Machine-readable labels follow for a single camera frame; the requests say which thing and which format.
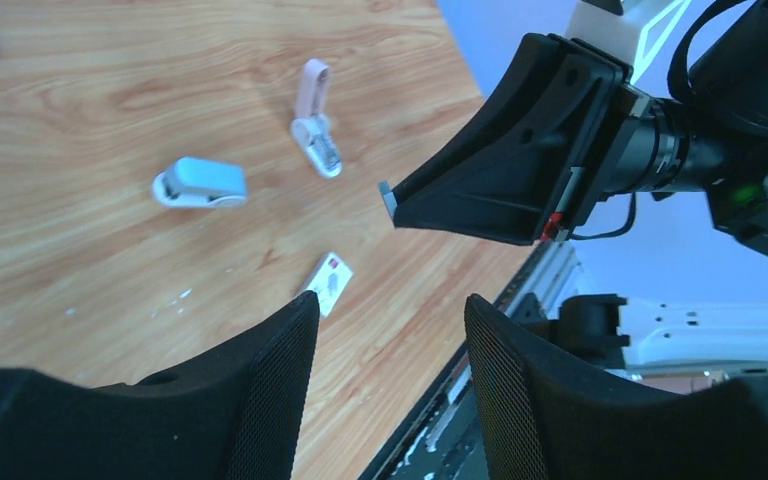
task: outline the wood grain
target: wood grain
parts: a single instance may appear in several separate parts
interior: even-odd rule
[[[346,164],[287,134],[303,63],[333,72]],[[527,249],[394,231],[376,189],[481,104],[431,0],[0,0],[0,366],[134,382],[257,324],[336,251],[295,478],[356,478]],[[250,200],[169,211],[184,155],[241,165]],[[185,298],[181,294],[191,293]]]

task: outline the floor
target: floor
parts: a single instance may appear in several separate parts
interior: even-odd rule
[[[332,67],[345,157],[325,181],[287,130],[301,66]],[[0,366],[135,382],[257,324],[335,251],[296,478],[356,478],[527,248],[394,231],[396,183],[481,105],[428,0],[0,0]],[[249,202],[167,210],[185,155],[240,165]]]

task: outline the white eraser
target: white eraser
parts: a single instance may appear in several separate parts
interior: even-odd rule
[[[343,294],[349,280],[352,279],[352,269],[346,265],[336,253],[330,252],[313,269],[313,273],[302,286],[301,291],[310,290],[319,298],[319,314],[327,317],[337,299]]]

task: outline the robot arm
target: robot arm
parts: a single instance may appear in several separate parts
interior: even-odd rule
[[[741,1],[715,0],[683,38],[673,99],[633,83],[686,0],[589,0],[571,39],[527,34],[475,117],[395,188],[381,186],[394,225],[529,245],[570,238],[613,195],[704,191],[714,227],[768,256],[768,0],[687,69],[696,31]]]

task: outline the wooden table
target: wooden table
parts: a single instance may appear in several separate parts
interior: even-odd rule
[[[287,132],[311,57],[333,72],[331,181]],[[134,382],[257,324],[333,250],[356,274],[295,477],[356,478],[463,341],[466,295],[529,252],[394,231],[376,188],[480,105],[430,0],[0,0],[0,366]],[[243,166],[249,202],[161,208],[151,181],[184,155]]]

